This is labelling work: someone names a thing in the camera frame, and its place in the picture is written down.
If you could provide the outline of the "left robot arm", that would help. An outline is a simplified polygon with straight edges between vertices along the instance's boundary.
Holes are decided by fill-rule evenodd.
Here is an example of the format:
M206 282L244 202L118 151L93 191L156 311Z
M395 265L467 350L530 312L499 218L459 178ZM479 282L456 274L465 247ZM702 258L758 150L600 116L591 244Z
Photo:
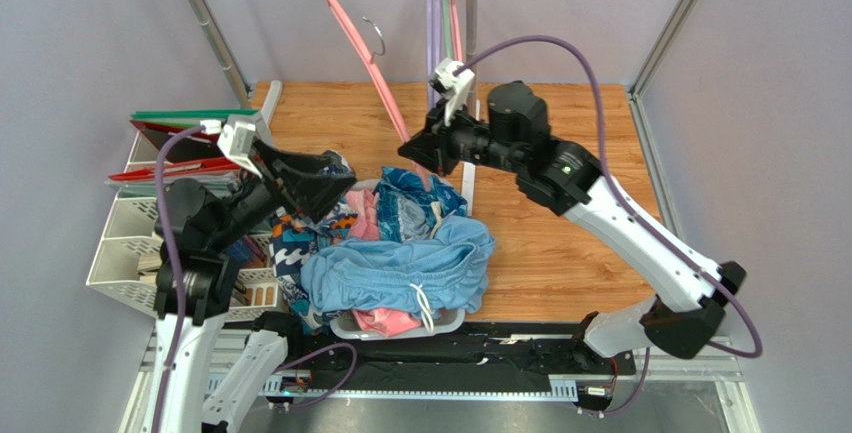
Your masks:
M231 307L241 263L228 249L278 211L317 221L355 185L335 151L301 154L261 140L253 168L227 197L189 178L158 187L162 239L156 275L157 352L144 432L236 432L263 386L301 340L295 316L266 312L254 322L241 356L214 391L212 356Z

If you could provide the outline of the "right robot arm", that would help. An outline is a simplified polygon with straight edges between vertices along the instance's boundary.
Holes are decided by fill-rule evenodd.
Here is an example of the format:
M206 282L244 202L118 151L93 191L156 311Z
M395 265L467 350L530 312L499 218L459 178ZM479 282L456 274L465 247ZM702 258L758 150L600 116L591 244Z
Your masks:
M423 129L399 148L402 157L440 176L460 162L515 174L529 200L597 237L653 288L631 307L588 314L577 350L603 359L655 346L691 359L711 345L746 277L738 263L717 263L685 245L629 199L595 155L552 135L546 102L523 82L491 90L485 121L461 104L465 88L430 85L440 98Z

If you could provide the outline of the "light blue shorts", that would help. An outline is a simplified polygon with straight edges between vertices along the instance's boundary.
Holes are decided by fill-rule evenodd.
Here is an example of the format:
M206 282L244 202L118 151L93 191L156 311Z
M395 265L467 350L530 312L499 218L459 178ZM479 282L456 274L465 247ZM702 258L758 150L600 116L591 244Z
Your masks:
M488 288L496 239L478 220L452 216L432 238L351 239L320 250L300 283L320 312L387 308L411 314L462 308L475 313Z

